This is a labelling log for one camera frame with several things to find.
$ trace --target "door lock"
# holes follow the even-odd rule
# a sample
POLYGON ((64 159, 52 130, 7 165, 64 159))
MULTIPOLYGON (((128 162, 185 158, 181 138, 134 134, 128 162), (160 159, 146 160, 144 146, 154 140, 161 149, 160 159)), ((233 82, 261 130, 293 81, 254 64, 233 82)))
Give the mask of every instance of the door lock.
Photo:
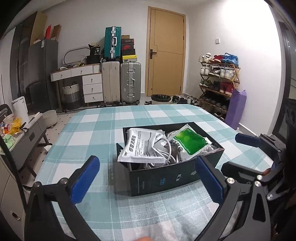
POLYGON ((153 54, 157 54, 157 52, 153 52, 153 49, 150 49, 150 59, 152 59, 153 54))

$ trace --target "cabinet handle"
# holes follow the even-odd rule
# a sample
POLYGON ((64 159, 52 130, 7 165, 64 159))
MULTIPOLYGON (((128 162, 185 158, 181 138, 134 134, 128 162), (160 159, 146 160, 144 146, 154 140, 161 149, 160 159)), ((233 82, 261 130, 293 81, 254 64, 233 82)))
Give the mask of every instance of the cabinet handle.
POLYGON ((16 215, 14 212, 10 212, 11 215, 18 221, 20 221, 20 217, 18 215, 16 215))

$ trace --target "teal and white tablecloth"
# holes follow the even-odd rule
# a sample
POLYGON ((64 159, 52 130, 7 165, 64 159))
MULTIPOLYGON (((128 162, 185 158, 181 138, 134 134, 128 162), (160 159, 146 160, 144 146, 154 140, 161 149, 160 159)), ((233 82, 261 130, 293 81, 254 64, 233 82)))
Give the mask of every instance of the teal and white tablecloth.
MULTIPOLYGON (((77 113, 60 133, 35 181, 57 183, 80 168, 89 156, 100 159, 100 171, 83 201, 76 205, 102 240, 194 240, 217 209, 201 181, 144 196, 131 197, 116 143, 124 146, 123 127, 195 122, 225 151, 217 168, 232 161, 264 171, 272 161, 259 149, 235 142, 232 128, 193 105, 146 105, 88 109, 77 113)), ((67 231, 57 204, 58 219, 67 231)))

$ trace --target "metal bolt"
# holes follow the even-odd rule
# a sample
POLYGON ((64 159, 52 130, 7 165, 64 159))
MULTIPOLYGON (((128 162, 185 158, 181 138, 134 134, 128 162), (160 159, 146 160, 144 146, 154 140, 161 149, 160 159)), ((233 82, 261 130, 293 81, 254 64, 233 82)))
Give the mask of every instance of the metal bolt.
POLYGON ((37 188, 40 187, 40 185, 41 185, 41 182, 35 182, 34 183, 34 186, 37 187, 37 188))
POLYGON ((256 187, 261 187, 261 183, 259 181, 255 181, 255 186, 256 187))
POLYGON ((60 181, 59 181, 61 184, 66 184, 68 182, 68 179, 67 178, 62 178, 60 181))
POLYGON ((227 178, 229 184, 234 184, 234 179, 232 177, 227 178))
POLYGON ((271 201, 272 199, 273 199, 273 196, 272 196, 272 194, 271 194, 271 193, 270 193, 270 194, 268 194, 268 195, 267 195, 267 200, 268 200, 268 201, 271 201))

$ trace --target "wooden door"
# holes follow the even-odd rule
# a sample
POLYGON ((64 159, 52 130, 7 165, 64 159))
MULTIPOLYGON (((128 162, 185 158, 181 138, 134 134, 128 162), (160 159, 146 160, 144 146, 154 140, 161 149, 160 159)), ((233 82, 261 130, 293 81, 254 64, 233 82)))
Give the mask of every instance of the wooden door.
POLYGON ((148 96, 181 94, 184 16, 151 9, 148 96))

